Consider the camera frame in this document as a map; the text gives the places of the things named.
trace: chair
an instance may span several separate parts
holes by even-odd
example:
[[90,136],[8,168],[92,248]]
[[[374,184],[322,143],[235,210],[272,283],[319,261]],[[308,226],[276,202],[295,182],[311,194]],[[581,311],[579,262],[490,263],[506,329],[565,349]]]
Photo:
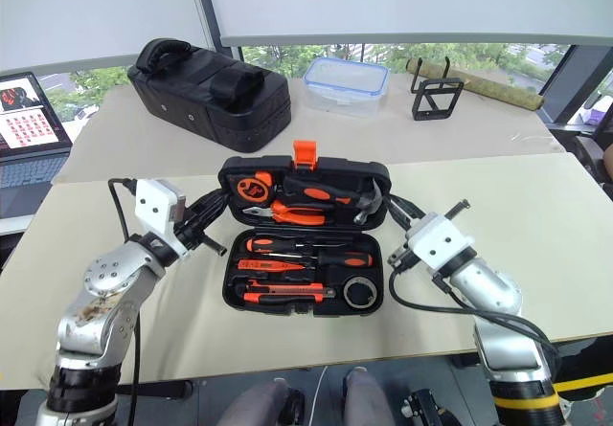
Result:
[[592,134],[581,133],[573,138],[570,151],[601,184],[604,192],[613,199],[613,144],[610,144],[607,137],[611,124],[613,124],[613,105],[606,111],[601,123]]

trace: black tool case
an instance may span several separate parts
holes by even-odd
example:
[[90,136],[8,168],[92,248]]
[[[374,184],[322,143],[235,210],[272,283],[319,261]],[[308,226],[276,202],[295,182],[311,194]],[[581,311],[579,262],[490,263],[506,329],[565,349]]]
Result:
[[[306,184],[307,188],[333,187],[337,191],[347,191],[348,194],[366,195],[367,199],[375,194],[376,183],[381,197],[385,197],[392,186],[388,170],[379,163],[360,163],[339,158],[317,160],[315,143],[297,142],[294,147],[296,158],[234,157],[228,159],[219,172],[219,183],[230,195],[228,206],[233,216],[238,221],[254,227],[238,235],[230,250],[223,282],[223,298],[236,309],[269,314],[307,313],[310,310],[315,316],[371,314],[383,302],[383,263],[377,241],[363,232],[376,228],[383,222],[386,214],[385,204],[381,200],[375,212],[370,214],[362,225],[358,225],[354,218],[360,210],[353,202],[348,203],[345,198],[340,198],[344,202],[322,199],[325,196],[321,192],[313,193],[301,187],[297,188],[296,181],[301,185]],[[268,216],[245,212],[254,208],[256,211],[266,211],[277,204],[273,201],[281,202],[299,216],[315,214],[315,217],[320,217],[323,213],[325,221],[323,224],[303,225],[305,221],[302,218],[299,219],[301,223],[294,222],[291,218],[294,215],[289,216],[291,221],[278,221]],[[254,247],[255,239],[291,241],[303,246],[283,250],[284,254],[298,255],[298,258],[276,257],[254,252],[257,250]],[[313,244],[332,246],[312,247]],[[359,257],[358,260],[367,258],[368,261],[362,262],[361,266],[336,264],[339,255],[341,259],[349,257],[350,260],[346,261],[352,264],[356,264],[353,257]],[[239,268],[242,260],[246,266],[253,269]],[[263,265],[271,265],[274,262],[299,264],[305,268],[282,272],[261,270]],[[270,290],[270,284],[298,286],[297,290],[301,290],[300,286],[313,283],[327,288],[326,294],[333,290],[334,296],[326,296],[317,301],[315,295],[309,295],[310,288],[306,289],[305,296],[266,293]],[[252,291],[263,291],[265,298],[260,296],[259,303],[246,300],[249,294],[245,293]]]
[[232,150],[259,150],[291,119],[285,77],[185,41],[150,41],[127,75],[149,113]]

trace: tool kit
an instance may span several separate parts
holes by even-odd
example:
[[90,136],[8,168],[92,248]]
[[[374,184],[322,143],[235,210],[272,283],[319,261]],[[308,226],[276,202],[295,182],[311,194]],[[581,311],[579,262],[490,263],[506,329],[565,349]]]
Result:
[[317,159],[314,142],[294,149],[295,157],[230,158],[219,172],[233,216],[253,226],[230,250],[223,298],[270,314],[370,314],[383,302],[383,265],[363,232],[385,219],[388,170]]
[[287,79],[186,41],[150,41],[127,75],[156,117],[251,153],[291,119]]

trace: laptop screen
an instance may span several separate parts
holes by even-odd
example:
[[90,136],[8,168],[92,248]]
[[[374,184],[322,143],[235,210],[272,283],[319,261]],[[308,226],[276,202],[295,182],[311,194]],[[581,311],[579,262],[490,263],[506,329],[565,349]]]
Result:
[[32,73],[0,77],[0,157],[72,145]]

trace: rolled mat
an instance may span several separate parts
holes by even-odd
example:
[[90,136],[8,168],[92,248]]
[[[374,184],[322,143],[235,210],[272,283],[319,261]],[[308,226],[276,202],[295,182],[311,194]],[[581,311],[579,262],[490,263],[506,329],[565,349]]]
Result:
[[[412,59],[407,64],[407,70],[410,73],[415,74],[417,65],[417,60]],[[443,70],[444,67],[441,65],[424,61],[420,67],[420,77],[440,78],[443,75]],[[476,77],[459,70],[450,68],[447,76],[450,78],[461,78],[464,81],[464,89],[467,91],[481,94],[482,96],[487,96],[498,101],[510,103],[511,105],[517,105],[518,107],[527,108],[528,110],[536,110],[540,108],[544,102],[542,96],[535,93],[530,93],[525,89]]]

